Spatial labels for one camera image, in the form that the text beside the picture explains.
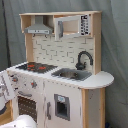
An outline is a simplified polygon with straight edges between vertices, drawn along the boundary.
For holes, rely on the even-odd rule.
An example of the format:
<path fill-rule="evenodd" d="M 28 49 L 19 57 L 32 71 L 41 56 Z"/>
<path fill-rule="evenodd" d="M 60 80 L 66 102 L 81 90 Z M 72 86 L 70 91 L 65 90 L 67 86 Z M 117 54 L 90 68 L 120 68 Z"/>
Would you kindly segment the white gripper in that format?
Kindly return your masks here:
<path fill-rule="evenodd" d="M 15 97 L 6 70 L 0 72 L 0 115 L 6 111 L 6 103 Z"/>

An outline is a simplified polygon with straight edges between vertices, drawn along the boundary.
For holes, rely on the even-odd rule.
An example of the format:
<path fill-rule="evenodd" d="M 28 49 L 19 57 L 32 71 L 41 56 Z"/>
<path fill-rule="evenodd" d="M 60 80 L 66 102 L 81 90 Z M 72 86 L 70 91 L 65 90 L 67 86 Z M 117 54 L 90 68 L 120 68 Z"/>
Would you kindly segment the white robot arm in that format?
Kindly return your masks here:
<path fill-rule="evenodd" d="M 0 72 L 0 115 L 6 111 L 6 102 L 15 97 L 6 70 Z M 3 124 L 0 128 L 37 128 L 36 122 L 29 115 L 20 115 L 14 121 Z"/>

